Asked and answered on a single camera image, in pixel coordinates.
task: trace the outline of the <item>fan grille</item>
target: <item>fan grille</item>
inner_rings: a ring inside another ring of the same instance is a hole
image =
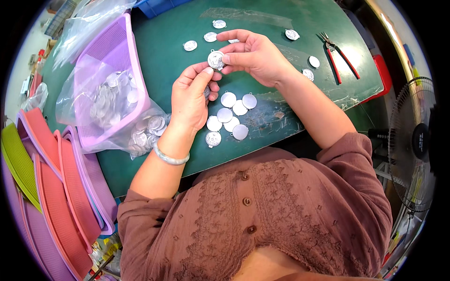
[[[430,208],[435,179],[430,164],[415,156],[412,135],[418,124],[428,126],[435,103],[432,80],[416,77],[400,92],[391,115],[388,155],[392,181],[402,202],[415,212]]]

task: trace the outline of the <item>bracelet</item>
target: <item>bracelet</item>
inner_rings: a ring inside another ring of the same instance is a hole
[[[158,142],[155,142],[153,145],[153,150],[155,151],[156,155],[158,155],[158,157],[163,160],[164,162],[171,164],[171,165],[181,165],[186,163],[189,158],[190,158],[190,153],[188,153],[188,155],[183,158],[183,159],[175,159],[172,157],[167,156],[166,154],[162,153],[161,150],[159,150],[158,148]]]

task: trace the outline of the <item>blue plastic bin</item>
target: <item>blue plastic bin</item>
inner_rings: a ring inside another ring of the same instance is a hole
[[[154,18],[176,6],[192,0],[142,0],[138,1],[134,8],[139,8],[148,18]]]
[[[70,18],[76,6],[75,1],[67,0],[53,16],[44,34],[52,37],[52,39],[58,39],[61,35],[60,31],[64,27],[64,22]]]

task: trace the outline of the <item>woman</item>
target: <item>woman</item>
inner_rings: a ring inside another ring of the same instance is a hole
[[[267,37],[231,30],[217,39],[240,41],[221,49],[222,73],[275,87],[323,150],[313,161],[264,148],[201,173],[172,199],[184,164],[167,161],[185,161],[207,119],[203,89],[209,83],[214,101],[221,78],[206,62],[188,67],[173,84],[171,122],[119,206],[122,279],[375,276],[392,217],[369,139]]]

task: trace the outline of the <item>hand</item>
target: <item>hand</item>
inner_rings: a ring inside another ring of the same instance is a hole
[[[264,35],[235,29],[219,33],[216,38],[219,41],[240,41],[220,49],[226,54],[222,61],[228,64],[222,69],[223,74],[245,70],[264,86],[276,87],[290,72],[297,71]]]
[[[222,78],[219,72],[201,62],[186,68],[172,86],[171,124],[187,129],[194,135],[205,125],[208,117],[208,102],[217,99]],[[203,91],[209,84],[211,93],[205,100]]]

